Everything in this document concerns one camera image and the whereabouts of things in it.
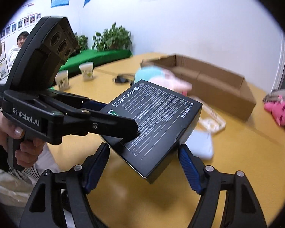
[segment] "camera lens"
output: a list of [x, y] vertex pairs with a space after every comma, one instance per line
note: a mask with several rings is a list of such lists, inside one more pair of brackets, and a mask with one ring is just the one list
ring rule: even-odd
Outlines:
[[51, 46], [54, 46], [55, 44], [57, 44], [57, 42], [60, 39], [60, 36], [61, 36], [60, 32], [57, 32], [54, 34], [54, 36], [51, 39]]
[[71, 49], [68, 49], [64, 55], [64, 58], [68, 58], [71, 54]]
[[61, 54], [65, 48], [67, 47], [67, 40], [63, 40], [62, 43], [58, 47], [58, 54]]

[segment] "potted plant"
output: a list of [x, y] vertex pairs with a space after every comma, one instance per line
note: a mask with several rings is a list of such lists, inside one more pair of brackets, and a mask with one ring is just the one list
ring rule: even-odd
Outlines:
[[94, 44], [92, 49], [97, 51], [128, 49], [132, 44], [131, 33], [124, 27], [116, 27], [116, 23], [110, 29], [105, 29], [103, 34], [95, 32], [93, 36]]
[[78, 36], [75, 33], [75, 38], [76, 38], [76, 40], [78, 42], [78, 46], [80, 47], [81, 51], [88, 49], [88, 47], [87, 47], [87, 37], [85, 35]]

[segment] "stuffed animal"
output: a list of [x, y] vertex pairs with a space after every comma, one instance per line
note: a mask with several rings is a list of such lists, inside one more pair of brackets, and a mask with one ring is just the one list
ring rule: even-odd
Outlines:
[[188, 91], [192, 89], [192, 84], [175, 77], [171, 71], [157, 66], [147, 66], [139, 69], [135, 74], [134, 83], [140, 80], [149, 81], [184, 96], [187, 96]]
[[272, 114], [279, 126], [285, 126], [285, 101], [281, 96], [276, 102], [266, 102], [264, 108]]

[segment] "black box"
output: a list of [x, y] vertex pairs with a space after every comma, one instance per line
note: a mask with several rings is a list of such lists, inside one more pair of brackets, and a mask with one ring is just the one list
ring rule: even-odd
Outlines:
[[136, 120], [140, 135], [130, 142], [102, 136], [134, 170], [153, 183], [195, 128], [202, 104], [141, 80], [100, 110]]

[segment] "human hand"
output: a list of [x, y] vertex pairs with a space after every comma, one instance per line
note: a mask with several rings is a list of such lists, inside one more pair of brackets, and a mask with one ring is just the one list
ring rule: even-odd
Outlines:
[[[2, 113], [0, 113], [0, 145], [7, 151], [7, 137], [21, 139], [24, 136], [22, 128], [15, 126]], [[38, 160], [45, 142], [34, 138], [33, 141], [25, 140], [20, 144], [20, 150], [15, 152], [17, 164], [24, 168], [30, 168]]]

